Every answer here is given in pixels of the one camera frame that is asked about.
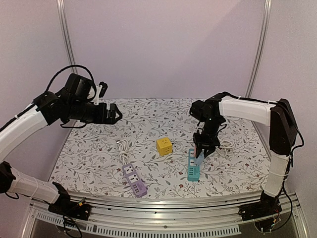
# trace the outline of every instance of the yellow power cube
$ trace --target yellow power cube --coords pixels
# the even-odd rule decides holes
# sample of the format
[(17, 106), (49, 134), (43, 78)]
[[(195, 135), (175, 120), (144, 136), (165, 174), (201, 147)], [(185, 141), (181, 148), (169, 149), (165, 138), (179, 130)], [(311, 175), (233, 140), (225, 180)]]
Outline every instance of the yellow power cube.
[(161, 156), (172, 153), (173, 152), (172, 147), (173, 147), (173, 145), (170, 142), (168, 137), (164, 137), (164, 138), (157, 140), (157, 149), (158, 149), (159, 155), (161, 155)]

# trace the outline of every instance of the floral tablecloth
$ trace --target floral tablecloth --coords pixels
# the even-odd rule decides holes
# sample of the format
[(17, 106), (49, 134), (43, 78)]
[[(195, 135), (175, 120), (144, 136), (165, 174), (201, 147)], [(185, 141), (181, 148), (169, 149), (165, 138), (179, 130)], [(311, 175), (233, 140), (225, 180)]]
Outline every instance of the floral tablecloth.
[[(226, 118), (219, 134), (234, 142), (225, 158), (216, 152), (200, 167), (200, 180), (187, 181), (188, 150), (197, 120), (189, 115), (196, 99), (117, 99), (123, 119), (115, 125), (89, 124), (73, 129), (52, 172), (51, 181), (72, 191), (134, 197), (121, 171), (117, 140), (130, 142), (130, 162), (148, 188), (144, 198), (189, 198), (261, 190), (270, 162), (250, 121)], [(168, 136), (173, 153), (160, 156), (156, 140)]]

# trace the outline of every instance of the power strip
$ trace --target power strip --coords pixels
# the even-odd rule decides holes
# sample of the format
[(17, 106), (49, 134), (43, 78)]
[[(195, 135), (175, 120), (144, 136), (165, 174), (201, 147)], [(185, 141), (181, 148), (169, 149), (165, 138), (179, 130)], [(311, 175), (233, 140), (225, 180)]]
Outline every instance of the power strip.
[(148, 194), (148, 190), (140, 179), (138, 173), (135, 171), (132, 164), (122, 166), (124, 176), (127, 178), (136, 197), (142, 197)]
[(194, 149), (188, 150), (188, 174), (187, 180), (198, 182), (200, 177), (200, 166), (196, 164)]

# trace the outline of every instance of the robotic arm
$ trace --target robotic arm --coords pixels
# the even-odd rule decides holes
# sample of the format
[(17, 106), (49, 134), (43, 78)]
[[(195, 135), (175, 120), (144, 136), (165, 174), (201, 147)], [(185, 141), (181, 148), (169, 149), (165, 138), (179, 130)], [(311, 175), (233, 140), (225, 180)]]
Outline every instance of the robotic arm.
[(278, 197), (288, 176), (292, 162), (292, 148), (297, 136), (297, 125), (287, 100), (263, 102), (256, 99), (240, 99), (227, 92), (218, 93), (205, 100), (195, 101), (190, 115), (204, 122), (204, 127), (194, 133), (195, 156), (201, 152), (208, 156), (220, 146), (219, 127), (226, 120), (224, 116), (238, 117), (270, 126), (269, 145), (271, 165), (260, 202), (240, 207), (243, 220), (256, 219), (281, 212)]
[(110, 104), (107, 109), (106, 103), (99, 103), (99, 98), (104, 96), (106, 90), (105, 83), (96, 86), (92, 80), (72, 73), (59, 92), (55, 94), (47, 91), (40, 95), (22, 113), (1, 128), (0, 193), (20, 193), (44, 200), (53, 204), (49, 208), (52, 212), (62, 215), (68, 213), (68, 216), (87, 220), (90, 212), (88, 204), (80, 204), (80, 209), (71, 209), (78, 204), (70, 201), (70, 196), (60, 184), (43, 182), (25, 175), (12, 168), (4, 159), (29, 136), (58, 119), (63, 125), (70, 119), (83, 123), (115, 124), (122, 118), (116, 104)]

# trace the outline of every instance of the light purple wall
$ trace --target light purple wall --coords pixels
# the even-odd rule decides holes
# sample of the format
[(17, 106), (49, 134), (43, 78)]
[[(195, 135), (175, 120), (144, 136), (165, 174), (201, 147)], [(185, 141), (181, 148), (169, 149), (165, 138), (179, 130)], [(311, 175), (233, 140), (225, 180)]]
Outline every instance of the light purple wall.
[(243, 95), (259, 41), (261, 0), (68, 0), (77, 63), (108, 98)]
[(290, 101), (305, 147), (296, 150), (288, 187), (296, 191), (317, 237), (317, 1), (273, 1), (264, 54), (252, 97)]
[[(41, 94), (67, 65), (56, 1), (3, 0), (0, 6), (0, 125)], [(54, 83), (62, 87), (67, 73)], [(6, 159), (20, 171), (47, 180), (67, 130), (58, 123), (36, 133)], [(19, 236), (28, 198), (0, 195), (0, 237)]]

